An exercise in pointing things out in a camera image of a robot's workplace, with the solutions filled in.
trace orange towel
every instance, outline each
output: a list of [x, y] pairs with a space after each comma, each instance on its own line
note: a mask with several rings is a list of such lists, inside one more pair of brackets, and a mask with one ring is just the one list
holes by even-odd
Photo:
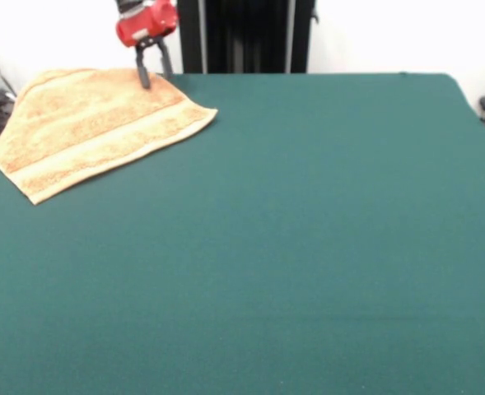
[[34, 203], [169, 146], [217, 115], [133, 69], [52, 71], [19, 97], [0, 136], [0, 170]]

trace black metal frame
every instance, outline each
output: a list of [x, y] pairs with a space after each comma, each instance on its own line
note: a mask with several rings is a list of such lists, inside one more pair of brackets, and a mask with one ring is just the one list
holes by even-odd
[[179, 0], [180, 42], [184, 72], [202, 73], [202, 42], [200, 40], [200, 10], [198, 0]]
[[[229, 57], [226, 53], [226, 35], [225, 26], [222, 23], [224, 21], [222, 1], [221, 0], [204, 0], [207, 8], [206, 25], [210, 32], [208, 32], [208, 72], [230, 72], [233, 69], [233, 65], [229, 62]], [[215, 7], [208, 7], [207, 4], [214, 4]], [[287, 4], [287, 0], [268, 0], [268, 3], [275, 2], [280, 11], [275, 18], [286, 18], [287, 7], [283, 4]], [[203, 72], [202, 66], [202, 43], [200, 39], [200, 14], [198, 0], [179, 0], [178, 11], [180, 14], [180, 41], [182, 47], [182, 59], [184, 64], [184, 72], [186, 73], [201, 73]], [[291, 72], [305, 73], [308, 66], [308, 53], [310, 47], [310, 25], [312, 19], [312, 12], [315, 7], [315, 0], [297, 0], [295, 10], [295, 25], [293, 31], [293, 43], [291, 54]], [[281, 26], [280, 23], [275, 21], [276, 26]], [[267, 51], [273, 51], [273, 59], [263, 64], [262, 70], [258, 72], [277, 72], [280, 69], [280, 64], [283, 64], [283, 59], [286, 57], [286, 24], [282, 24], [284, 28], [278, 28], [274, 30], [274, 35], [268, 37], [263, 41], [262, 45]], [[219, 30], [224, 29], [223, 33], [219, 35]], [[277, 41], [281, 41], [284, 37], [284, 46], [277, 45]], [[245, 52], [251, 53], [249, 49], [245, 49]], [[212, 57], [211, 53], [215, 53], [217, 56]]]

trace green tablecloth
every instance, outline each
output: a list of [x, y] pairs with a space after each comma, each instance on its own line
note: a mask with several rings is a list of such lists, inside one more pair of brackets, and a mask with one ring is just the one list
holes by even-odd
[[485, 394], [485, 130], [445, 76], [186, 76], [196, 137], [33, 207], [0, 395]]

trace white wall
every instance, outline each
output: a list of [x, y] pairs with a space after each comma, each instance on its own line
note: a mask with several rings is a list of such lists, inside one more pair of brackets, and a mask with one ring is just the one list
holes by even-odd
[[[318, 0], [309, 72], [448, 72], [471, 105], [485, 94], [485, 0]], [[115, 0], [0, 1], [0, 63], [20, 89], [55, 67], [135, 67]], [[168, 38], [182, 71], [180, 36]], [[160, 71], [159, 52], [146, 64]]]
[[485, 95], [485, 0], [318, 0], [309, 72], [447, 72]]
[[[136, 67], [134, 49], [119, 41], [115, 0], [0, 1], [0, 67], [18, 91], [50, 68]], [[175, 72], [182, 72], [180, 33], [166, 40]], [[161, 72], [160, 52], [145, 52], [145, 64]]]

